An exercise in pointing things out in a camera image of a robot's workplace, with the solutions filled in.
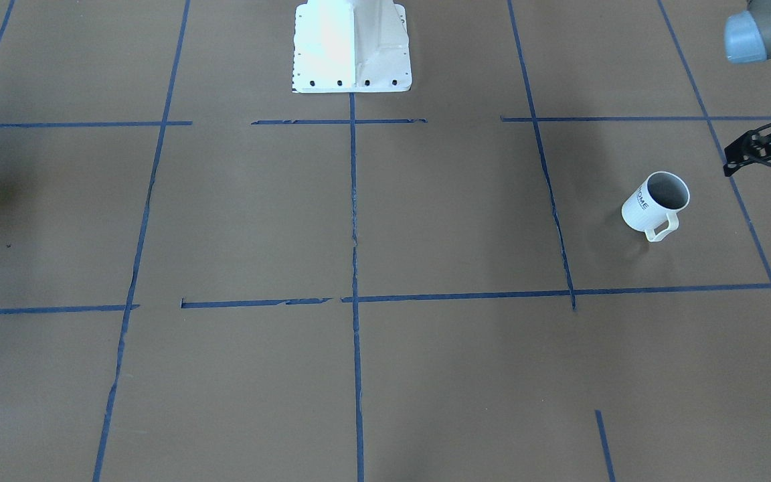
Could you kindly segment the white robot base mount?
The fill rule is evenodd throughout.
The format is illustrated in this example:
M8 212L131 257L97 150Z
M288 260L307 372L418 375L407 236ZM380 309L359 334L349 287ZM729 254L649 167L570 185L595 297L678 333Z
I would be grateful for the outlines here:
M406 10L394 1L307 1L294 12L292 92L407 92Z

